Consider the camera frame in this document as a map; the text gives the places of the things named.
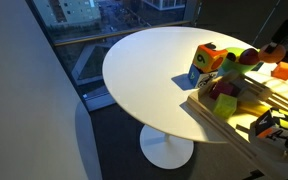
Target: white round table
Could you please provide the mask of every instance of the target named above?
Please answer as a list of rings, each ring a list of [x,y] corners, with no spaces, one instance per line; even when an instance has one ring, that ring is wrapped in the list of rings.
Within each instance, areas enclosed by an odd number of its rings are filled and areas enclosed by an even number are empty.
[[[187,74],[196,48],[209,42],[219,50],[252,47],[208,30],[162,27],[123,38],[105,57],[106,87],[127,113],[145,124],[140,145],[146,158],[158,167],[184,165],[192,155],[193,141],[225,143],[185,105],[195,90]],[[267,73],[269,68],[261,69]]]

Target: red block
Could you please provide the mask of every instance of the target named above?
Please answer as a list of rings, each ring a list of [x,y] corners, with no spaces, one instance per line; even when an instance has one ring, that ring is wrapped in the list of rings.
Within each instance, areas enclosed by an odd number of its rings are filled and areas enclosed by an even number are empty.
[[[272,71],[271,76],[288,80],[288,63],[282,61],[279,62],[276,68]]]
[[[210,98],[216,100],[220,93],[231,96],[234,91],[234,86],[222,81],[218,81],[210,92]]]

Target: white wall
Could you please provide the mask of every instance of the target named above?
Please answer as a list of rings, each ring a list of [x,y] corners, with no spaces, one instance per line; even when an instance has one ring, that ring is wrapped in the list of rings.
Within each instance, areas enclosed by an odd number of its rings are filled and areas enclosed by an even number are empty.
[[[88,178],[101,179],[90,117],[26,2],[0,0],[0,179]]]

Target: table top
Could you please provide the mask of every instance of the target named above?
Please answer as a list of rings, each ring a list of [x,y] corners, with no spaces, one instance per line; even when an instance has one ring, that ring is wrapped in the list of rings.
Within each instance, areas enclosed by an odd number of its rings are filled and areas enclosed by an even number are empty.
[[[219,50],[252,47],[198,28],[139,31],[117,42],[107,53],[103,63],[106,87],[127,113],[150,127],[197,142],[224,143],[185,105],[189,94],[196,90],[187,77],[196,48],[209,42]],[[259,71],[270,74],[275,66],[264,64]]]

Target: toy block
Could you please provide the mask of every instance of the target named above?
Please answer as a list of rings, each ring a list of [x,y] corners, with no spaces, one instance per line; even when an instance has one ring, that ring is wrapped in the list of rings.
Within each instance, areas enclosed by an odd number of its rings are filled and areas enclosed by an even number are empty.
[[[221,93],[233,96],[233,92],[234,92],[234,86],[233,85],[226,83],[226,82],[223,82],[223,81],[218,81],[214,85],[214,87],[211,89],[209,96],[210,96],[210,98],[216,100],[218,95],[220,95]]]
[[[228,53],[226,49],[213,50],[209,47],[210,43],[199,45],[193,58],[193,64],[203,73],[217,70]]]
[[[215,101],[213,113],[224,119],[230,118],[236,111],[237,98],[220,93]]]
[[[278,149],[288,150],[288,111],[270,108],[256,120],[255,135]]]
[[[206,85],[208,82],[211,82],[217,75],[217,71],[203,73],[193,64],[188,73],[188,78],[194,88],[201,88]]]
[[[271,76],[283,80],[288,80],[288,63],[279,62],[276,68],[272,71]]]

